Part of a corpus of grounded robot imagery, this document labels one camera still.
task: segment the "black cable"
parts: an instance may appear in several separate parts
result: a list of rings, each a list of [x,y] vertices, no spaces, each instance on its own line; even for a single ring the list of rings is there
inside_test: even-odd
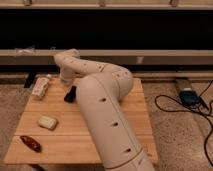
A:
[[[213,83],[213,80],[212,80],[212,81],[209,83],[209,85],[203,90],[203,92],[200,93],[199,97],[201,97],[201,96],[209,89],[209,87],[212,85],[212,83]]]
[[[212,85],[213,83],[213,80],[209,83],[209,85],[202,91],[202,93],[199,95],[199,97],[201,98],[201,96],[210,88],[210,86]],[[158,100],[161,98],[161,97],[164,97],[164,98],[168,98],[174,102],[176,102],[177,104],[179,104],[180,106],[184,107],[184,109],[180,110],[168,110],[168,109],[164,109],[162,108],[159,104],[158,104]],[[193,113],[193,114],[197,114],[199,116],[202,116],[204,119],[206,119],[210,125],[210,131],[208,133],[208,135],[205,137],[205,140],[204,140],[204,153],[206,155],[206,158],[207,160],[209,161],[210,165],[213,167],[213,161],[210,159],[210,156],[208,154],[208,150],[207,150],[207,144],[208,144],[208,140],[209,138],[211,137],[211,135],[213,134],[213,123],[211,122],[211,120],[208,118],[208,117],[213,117],[212,115],[212,104],[213,104],[213,100],[211,100],[209,102],[209,106],[208,106],[208,113],[204,113],[201,111],[200,107],[202,106],[201,103],[199,103],[197,106],[192,106],[192,107],[189,107],[189,106],[184,106],[181,102],[179,102],[178,100],[168,96],[168,95],[158,95],[155,97],[155,105],[161,110],[161,111],[164,111],[164,112],[190,112],[190,113]]]

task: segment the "white object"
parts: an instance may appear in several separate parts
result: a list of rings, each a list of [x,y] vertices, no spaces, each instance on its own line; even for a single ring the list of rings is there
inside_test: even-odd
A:
[[[45,92],[50,84],[50,75],[47,75],[47,78],[39,78],[36,81],[36,84],[32,91],[32,96],[36,100],[42,100],[45,95]]]
[[[42,116],[38,120],[38,125],[44,128],[47,128],[49,130],[54,130],[55,127],[58,124],[58,120],[55,118],[47,117],[47,116]]]
[[[192,88],[187,87],[187,88],[184,88],[183,90],[184,90],[184,91],[192,91]]]
[[[54,56],[62,83],[72,84],[75,73],[88,75],[77,86],[76,99],[106,171],[154,171],[118,100],[133,87],[126,68],[77,59],[75,49]]]

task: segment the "wooden table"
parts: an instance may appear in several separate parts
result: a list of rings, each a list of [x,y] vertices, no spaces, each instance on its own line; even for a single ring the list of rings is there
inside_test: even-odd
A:
[[[74,84],[77,85],[79,80],[76,79]],[[42,101],[29,98],[4,159],[5,164],[29,164],[42,170],[38,164],[101,163],[77,103],[64,102],[66,93],[67,87],[58,78],[53,78]],[[120,104],[148,157],[157,163],[158,155],[140,79],[134,79],[131,93]],[[37,125],[42,115],[59,120],[54,131]],[[26,147],[20,135],[29,135],[37,140],[42,145],[42,153]]]

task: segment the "floor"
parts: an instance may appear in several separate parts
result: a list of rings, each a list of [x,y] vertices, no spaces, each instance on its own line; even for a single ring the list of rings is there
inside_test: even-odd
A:
[[[0,171],[33,171],[28,165],[4,165],[3,158],[10,140],[26,105],[32,87],[24,89],[26,75],[0,76]],[[192,86],[201,92],[207,82],[193,83]],[[154,137],[159,154],[159,171],[210,171],[208,161],[203,152],[203,141],[209,127],[206,121],[190,113],[165,113],[156,108],[154,98],[159,94],[177,97],[172,82],[144,82],[143,88],[150,113]],[[209,101],[213,98],[213,86],[204,95]],[[167,108],[180,108],[166,99],[161,105]],[[213,138],[209,141],[208,150],[213,159]],[[48,171],[104,171],[102,166],[43,166]]]

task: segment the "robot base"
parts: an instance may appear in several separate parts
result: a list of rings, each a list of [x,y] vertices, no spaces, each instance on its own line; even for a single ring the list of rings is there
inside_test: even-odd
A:
[[[116,168],[105,169],[106,171],[155,171],[146,153],[141,151],[135,158]]]

